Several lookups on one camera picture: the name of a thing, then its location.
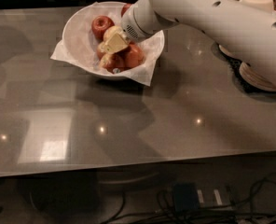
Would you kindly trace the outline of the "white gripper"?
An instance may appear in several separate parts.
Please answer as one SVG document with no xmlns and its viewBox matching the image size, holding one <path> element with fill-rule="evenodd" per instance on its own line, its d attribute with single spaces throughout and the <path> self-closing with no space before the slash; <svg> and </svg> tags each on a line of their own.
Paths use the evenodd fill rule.
<svg viewBox="0 0 276 224">
<path fill-rule="evenodd" d="M 175 25 L 176 22 L 168 21 L 157 14 L 149 0 L 138 0 L 122 16 L 121 27 L 125 33 L 115 33 L 104 41 L 104 50 L 108 54 L 118 53 L 128 47 L 129 40 L 140 43 Z"/>
</svg>

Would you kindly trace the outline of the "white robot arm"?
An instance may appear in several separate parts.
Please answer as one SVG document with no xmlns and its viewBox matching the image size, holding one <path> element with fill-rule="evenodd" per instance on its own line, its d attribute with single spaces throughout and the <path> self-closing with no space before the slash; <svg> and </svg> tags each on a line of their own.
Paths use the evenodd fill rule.
<svg viewBox="0 0 276 224">
<path fill-rule="evenodd" d="M 235 0 L 138 0 L 104 48 L 117 53 L 177 24 L 204 32 L 276 86 L 276 12 Z"/>
</svg>

